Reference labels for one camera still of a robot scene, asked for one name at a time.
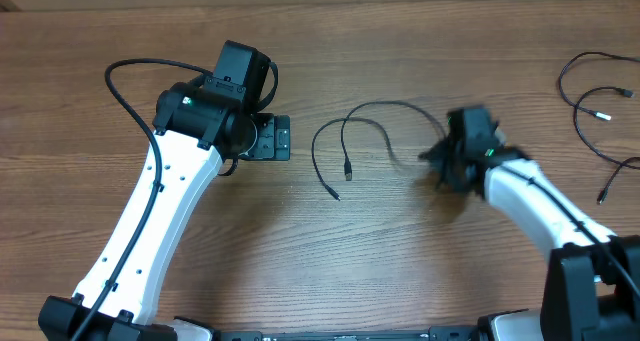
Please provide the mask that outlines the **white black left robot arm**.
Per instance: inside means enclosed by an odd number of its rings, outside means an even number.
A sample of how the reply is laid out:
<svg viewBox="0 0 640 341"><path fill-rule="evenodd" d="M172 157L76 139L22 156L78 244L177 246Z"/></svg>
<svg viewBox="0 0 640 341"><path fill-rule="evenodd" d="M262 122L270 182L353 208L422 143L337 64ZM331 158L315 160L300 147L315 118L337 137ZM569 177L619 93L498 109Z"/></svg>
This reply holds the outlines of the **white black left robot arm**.
<svg viewBox="0 0 640 341"><path fill-rule="evenodd" d="M286 161L290 119L266 112L263 90L276 64L226 41L213 70L163 91L138 182L99 258L69 298L50 296L38 316L49 340L216 340L213 327L185 317L156 320L166 272L195 206L225 161Z"/></svg>

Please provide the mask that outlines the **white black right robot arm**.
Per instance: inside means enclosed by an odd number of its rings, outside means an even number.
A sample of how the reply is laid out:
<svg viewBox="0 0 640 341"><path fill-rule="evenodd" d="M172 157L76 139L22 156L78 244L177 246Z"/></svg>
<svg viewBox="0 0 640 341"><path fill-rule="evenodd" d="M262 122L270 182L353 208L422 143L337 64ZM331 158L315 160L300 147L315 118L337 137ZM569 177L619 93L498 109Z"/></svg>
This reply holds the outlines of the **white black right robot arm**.
<svg viewBox="0 0 640 341"><path fill-rule="evenodd" d="M539 310L479 318L467 340L639 340L639 238L619 236L577 207L526 153L505 142L483 106L448 112L420 154L452 190L506 215L547 264Z"/></svg>

